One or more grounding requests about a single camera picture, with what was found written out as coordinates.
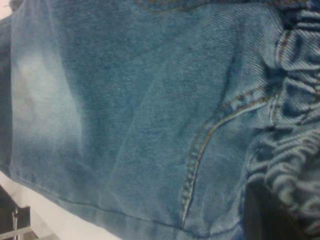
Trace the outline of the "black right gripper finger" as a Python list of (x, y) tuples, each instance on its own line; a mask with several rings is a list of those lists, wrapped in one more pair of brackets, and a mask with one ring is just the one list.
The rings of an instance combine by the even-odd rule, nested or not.
[(246, 240), (307, 240), (287, 207), (264, 185), (247, 185), (243, 231)]

